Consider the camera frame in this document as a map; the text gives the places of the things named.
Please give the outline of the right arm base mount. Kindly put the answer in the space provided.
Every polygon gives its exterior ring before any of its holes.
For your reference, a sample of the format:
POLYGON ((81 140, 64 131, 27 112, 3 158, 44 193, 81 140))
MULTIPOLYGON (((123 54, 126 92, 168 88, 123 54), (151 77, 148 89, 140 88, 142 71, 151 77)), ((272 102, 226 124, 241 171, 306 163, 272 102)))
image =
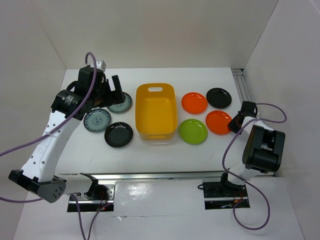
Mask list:
POLYGON ((203 192, 206 210, 250 208, 246 186, 229 182, 226 172, 219 181, 203 182, 197 188, 203 192))

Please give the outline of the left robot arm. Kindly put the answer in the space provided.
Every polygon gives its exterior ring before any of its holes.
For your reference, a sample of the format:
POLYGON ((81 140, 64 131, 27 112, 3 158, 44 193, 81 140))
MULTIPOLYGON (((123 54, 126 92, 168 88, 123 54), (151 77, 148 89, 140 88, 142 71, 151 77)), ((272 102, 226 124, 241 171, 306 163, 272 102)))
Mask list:
POLYGON ((12 182, 49 203, 56 202, 62 195, 75 193, 92 200, 107 190, 90 174, 58 175, 55 170, 69 138, 86 114, 94 108, 125 101, 119 77, 111 78, 114 90, 103 70, 90 66, 79 70, 78 79, 56 95, 39 144, 21 169, 10 172, 8 178, 12 182))

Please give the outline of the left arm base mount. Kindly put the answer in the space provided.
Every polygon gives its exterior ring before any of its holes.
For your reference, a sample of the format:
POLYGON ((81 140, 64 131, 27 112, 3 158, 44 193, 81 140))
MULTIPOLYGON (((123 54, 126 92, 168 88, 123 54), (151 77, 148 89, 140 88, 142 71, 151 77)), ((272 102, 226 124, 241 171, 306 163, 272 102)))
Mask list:
POLYGON ((76 192, 75 198, 78 201, 80 212, 113 212, 114 211, 114 196, 115 184, 99 183, 99 180, 93 175, 81 173, 82 177, 91 180, 91 185, 86 192, 76 192))

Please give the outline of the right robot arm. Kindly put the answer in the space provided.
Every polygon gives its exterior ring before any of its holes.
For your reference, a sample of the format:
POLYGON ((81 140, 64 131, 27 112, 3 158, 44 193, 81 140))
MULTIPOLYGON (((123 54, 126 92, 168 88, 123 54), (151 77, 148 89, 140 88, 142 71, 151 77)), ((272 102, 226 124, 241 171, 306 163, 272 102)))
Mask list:
POLYGON ((258 104, 243 101, 240 111, 227 125, 235 133, 234 139, 242 137, 246 140, 240 163, 226 169, 224 180, 218 184, 223 196, 230 196, 236 185, 244 185, 245 181, 257 175, 277 172, 281 166, 286 134, 268 127, 266 119, 258 118, 258 104))

